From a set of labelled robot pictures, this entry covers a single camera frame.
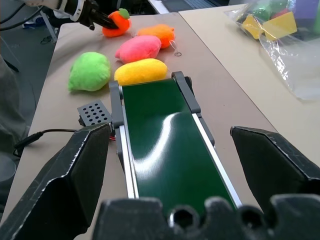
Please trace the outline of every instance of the perforated plate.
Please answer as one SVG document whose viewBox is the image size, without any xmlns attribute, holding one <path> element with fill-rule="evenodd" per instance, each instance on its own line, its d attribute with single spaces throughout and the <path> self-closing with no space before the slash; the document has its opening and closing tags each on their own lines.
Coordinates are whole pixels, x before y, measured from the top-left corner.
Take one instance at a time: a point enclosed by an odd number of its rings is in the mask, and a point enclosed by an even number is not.
<svg viewBox="0 0 320 240">
<path fill-rule="evenodd" d="M 80 120 L 82 119 L 84 126 L 110 123 L 112 121 L 111 114 L 108 112 L 101 100 L 90 102 L 89 104 L 78 107 L 77 109 L 80 115 Z"/>
</svg>

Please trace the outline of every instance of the conveyor belt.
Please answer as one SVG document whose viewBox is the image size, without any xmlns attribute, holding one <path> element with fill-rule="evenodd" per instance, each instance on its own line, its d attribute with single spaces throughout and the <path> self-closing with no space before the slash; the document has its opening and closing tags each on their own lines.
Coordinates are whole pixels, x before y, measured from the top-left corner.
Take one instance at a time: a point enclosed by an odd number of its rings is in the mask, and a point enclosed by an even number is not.
<svg viewBox="0 0 320 240">
<path fill-rule="evenodd" d="M 139 197 L 162 201 L 165 213 L 210 196 L 233 205 L 193 116 L 173 79 L 122 87 Z"/>
</svg>

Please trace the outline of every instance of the beige table surface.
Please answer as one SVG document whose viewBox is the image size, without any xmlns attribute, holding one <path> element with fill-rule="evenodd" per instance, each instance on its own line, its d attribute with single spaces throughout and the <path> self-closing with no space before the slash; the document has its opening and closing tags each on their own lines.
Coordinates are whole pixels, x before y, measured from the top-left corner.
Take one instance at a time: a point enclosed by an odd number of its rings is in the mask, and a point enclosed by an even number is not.
<svg viewBox="0 0 320 240">
<path fill-rule="evenodd" d="M 168 48 L 160 51 L 158 59 L 164 61 L 170 71 L 183 71 L 186 76 L 192 78 L 194 94 L 201 107 L 202 116 L 215 138 L 217 153 L 235 190 L 244 204 L 257 205 L 246 183 L 229 132 L 231 126 L 248 126 L 274 131 L 272 125 L 178 13 L 133 16 L 131 19 L 133 32 L 141 27 L 159 23 L 168 24 L 175 28 L 175 41 L 182 56 L 174 56 L 173 49 Z M 69 70 L 80 54 L 99 52 L 109 57 L 114 71 L 121 65 L 114 58 L 114 54 L 117 48 L 130 38 L 131 34 L 128 33 L 121 37 L 106 39 L 101 35 L 100 27 L 97 27 L 95 31 L 90 31 L 78 23 L 63 25 L 30 134 L 52 128 L 80 128 L 77 107 L 96 99 L 101 99 L 111 111 L 108 87 L 93 93 L 70 94 L 67 90 Z M 47 133 L 40 140 L 24 149 L 2 222 L 46 161 L 66 144 L 70 136 L 70 133 L 65 132 Z M 113 142 L 108 150 L 99 201 L 126 196 L 124 173 L 116 156 L 116 146 Z M 90 239 L 91 232 L 92 227 L 77 239 Z"/>
<path fill-rule="evenodd" d="M 320 101 L 301 101 L 291 94 L 260 43 L 224 13 L 242 6 L 180 14 L 274 128 L 320 166 Z"/>
</svg>

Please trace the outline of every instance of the clear plastic bag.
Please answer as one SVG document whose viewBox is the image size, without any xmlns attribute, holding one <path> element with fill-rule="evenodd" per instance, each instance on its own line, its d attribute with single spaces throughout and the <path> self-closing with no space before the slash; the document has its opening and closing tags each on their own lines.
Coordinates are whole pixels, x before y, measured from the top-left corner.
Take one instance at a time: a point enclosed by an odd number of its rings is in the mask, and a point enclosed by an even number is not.
<svg viewBox="0 0 320 240">
<path fill-rule="evenodd" d="M 258 0 L 226 14 L 260 41 L 298 98 L 320 100 L 319 0 Z"/>
</svg>

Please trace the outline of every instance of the floor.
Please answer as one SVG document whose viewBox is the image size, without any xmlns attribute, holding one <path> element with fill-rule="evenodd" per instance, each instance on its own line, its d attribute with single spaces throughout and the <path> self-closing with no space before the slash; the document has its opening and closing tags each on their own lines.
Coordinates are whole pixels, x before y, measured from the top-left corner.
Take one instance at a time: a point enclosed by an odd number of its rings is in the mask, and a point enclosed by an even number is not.
<svg viewBox="0 0 320 240">
<path fill-rule="evenodd" d="M 55 49 L 51 42 L 41 44 L 49 35 L 45 26 L 1 32 L 1 55 L 19 69 L 15 75 L 20 89 L 20 110 L 29 126 Z"/>
</svg>

